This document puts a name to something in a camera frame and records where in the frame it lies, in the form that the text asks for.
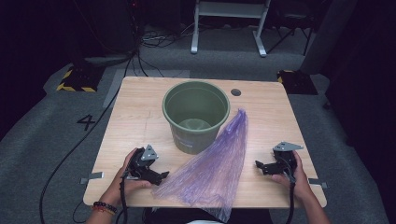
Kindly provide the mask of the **grey column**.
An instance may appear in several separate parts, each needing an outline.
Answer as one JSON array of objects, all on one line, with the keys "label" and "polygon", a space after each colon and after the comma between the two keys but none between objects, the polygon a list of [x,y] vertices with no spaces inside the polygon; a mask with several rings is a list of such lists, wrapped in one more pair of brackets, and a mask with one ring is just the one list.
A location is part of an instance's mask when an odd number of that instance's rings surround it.
[{"label": "grey column", "polygon": [[332,0],[318,33],[304,57],[300,71],[316,75],[329,59],[358,0]]}]

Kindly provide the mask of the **black tripod legs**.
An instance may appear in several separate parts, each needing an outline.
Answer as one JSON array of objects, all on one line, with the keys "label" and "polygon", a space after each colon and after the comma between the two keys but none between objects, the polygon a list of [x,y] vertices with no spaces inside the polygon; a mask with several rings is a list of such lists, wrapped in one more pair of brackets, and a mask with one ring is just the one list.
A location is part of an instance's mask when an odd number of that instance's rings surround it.
[{"label": "black tripod legs", "polygon": [[[300,30],[306,39],[304,44],[304,51],[303,51],[303,55],[304,56],[306,55],[314,31],[313,19],[308,17],[283,18],[275,21],[273,23],[273,27],[276,29],[278,35],[280,36],[280,39],[277,42],[275,42],[275,44],[271,48],[267,50],[268,53],[270,53],[273,49],[278,47],[287,37],[294,35],[297,30]],[[284,35],[282,35],[280,33],[281,28],[287,28],[288,31]]]}]

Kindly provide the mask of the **white metal stand frame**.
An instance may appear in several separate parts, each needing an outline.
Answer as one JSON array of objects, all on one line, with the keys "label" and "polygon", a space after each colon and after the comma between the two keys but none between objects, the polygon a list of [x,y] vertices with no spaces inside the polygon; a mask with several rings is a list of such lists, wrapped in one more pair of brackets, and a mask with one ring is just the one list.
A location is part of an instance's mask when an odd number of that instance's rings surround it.
[{"label": "white metal stand frame", "polygon": [[267,51],[262,43],[262,30],[271,2],[272,0],[263,0],[263,2],[259,4],[250,4],[196,0],[194,8],[194,27],[191,40],[191,53],[196,54],[198,52],[199,20],[201,17],[230,17],[260,20],[258,28],[252,33],[259,55],[261,57],[265,57],[267,55]]}]

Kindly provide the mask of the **purple plastic bag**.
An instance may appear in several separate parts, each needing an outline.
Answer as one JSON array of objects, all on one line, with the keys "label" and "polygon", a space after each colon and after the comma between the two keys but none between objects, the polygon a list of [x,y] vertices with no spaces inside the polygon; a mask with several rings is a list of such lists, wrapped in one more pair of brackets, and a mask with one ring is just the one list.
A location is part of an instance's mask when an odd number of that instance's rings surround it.
[{"label": "purple plastic bag", "polygon": [[248,143],[248,115],[240,108],[207,149],[170,174],[153,191],[165,199],[230,219]]}]

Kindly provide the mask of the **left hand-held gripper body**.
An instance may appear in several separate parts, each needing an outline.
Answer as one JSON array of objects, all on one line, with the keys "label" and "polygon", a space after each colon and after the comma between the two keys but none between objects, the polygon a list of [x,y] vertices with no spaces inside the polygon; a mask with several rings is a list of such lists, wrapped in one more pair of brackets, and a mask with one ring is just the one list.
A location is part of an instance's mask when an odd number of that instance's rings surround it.
[{"label": "left hand-held gripper body", "polygon": [[150,169],[159,156],[151,145],[138,148],[128,163],[127,171],[132,179],[158,181],[159,174]]}]

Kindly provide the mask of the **yellow black striped base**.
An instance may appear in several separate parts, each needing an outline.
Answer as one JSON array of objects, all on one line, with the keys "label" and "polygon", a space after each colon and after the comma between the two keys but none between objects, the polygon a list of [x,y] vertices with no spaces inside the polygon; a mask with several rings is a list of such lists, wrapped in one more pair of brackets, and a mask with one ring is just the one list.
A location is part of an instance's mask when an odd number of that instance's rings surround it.
[{"label": "yellow black striped base", "polygon": [[277,81],[284,86],[287,94],[318,94],[311,77],[301,71],[280,70],[276,77]]},{"label": "yellow black striped base", "polygon": [[96,92],[104,72],[104,67],[76,68],[71,66],[65,72],[57,91]]}]

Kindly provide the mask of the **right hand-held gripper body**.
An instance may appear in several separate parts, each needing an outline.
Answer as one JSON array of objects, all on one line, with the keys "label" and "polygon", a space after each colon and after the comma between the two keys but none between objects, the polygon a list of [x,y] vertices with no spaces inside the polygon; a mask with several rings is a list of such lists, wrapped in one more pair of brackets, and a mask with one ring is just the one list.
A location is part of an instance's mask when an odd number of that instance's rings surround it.
[{"label": "right hand-held gripper body", "polygon": [[303,148],[303,146],[285,141],[282,141],[273,147],[276,163],[287,175],[293,175],[297,167],[297,162],[293,152]]}]

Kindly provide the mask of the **person's right hand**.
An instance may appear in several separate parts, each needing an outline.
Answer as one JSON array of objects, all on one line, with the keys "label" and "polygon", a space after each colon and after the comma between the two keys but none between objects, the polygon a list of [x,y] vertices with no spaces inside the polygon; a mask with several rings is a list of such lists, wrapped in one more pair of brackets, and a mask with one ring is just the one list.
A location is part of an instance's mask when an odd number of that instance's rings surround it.
[{"label": "person's right hand", "polygon": [[[313,192],[307,181],[307,176],[304,172],[300,156],[296,151],[293,152],[293,155],[297,162],[297,167],[293,174],[294,178],[296,179],[294,195],[302,203],[311,197]],[[290,181],[283,175],[272,175],[272,180],[284,187],[288,187],[290,185]]]}]

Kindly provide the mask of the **green plastic bucket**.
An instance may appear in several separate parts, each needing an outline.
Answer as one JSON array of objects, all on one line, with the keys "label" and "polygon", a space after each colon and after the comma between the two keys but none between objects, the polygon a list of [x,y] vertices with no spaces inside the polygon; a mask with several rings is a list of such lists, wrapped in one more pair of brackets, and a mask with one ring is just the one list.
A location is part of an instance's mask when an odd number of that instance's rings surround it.
[{"label": "green plastic bucket", "polygon": [[196,155],[216,139],[230,114],[226,93],[204,81],[176,84],[163,97],[163,115],[174,143],[182,152]]}]

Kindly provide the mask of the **person's left hand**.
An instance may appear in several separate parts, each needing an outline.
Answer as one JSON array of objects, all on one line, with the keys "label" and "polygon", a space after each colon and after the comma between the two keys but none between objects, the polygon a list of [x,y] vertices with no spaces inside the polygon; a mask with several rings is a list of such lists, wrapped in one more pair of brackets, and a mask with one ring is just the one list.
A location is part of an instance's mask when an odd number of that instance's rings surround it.
[{"label": "person's left hand", "polygon": [[107,190],[100,197],[99,201],[110,204],[113,206],[118,206],[121,204],[121,193],[120,193],[120,184],[124,183],[124,195],[128,196],[134,191],[138,189],[149,189],[151,184],[147,180],[122,180],[122,176],[126,171],[129,161],[132,156],[135,154],[135,148],[128,153],[125,157],[124,163],[121,168],[118,170],[116,175],[114,176],[111,184],[107,188]]}]

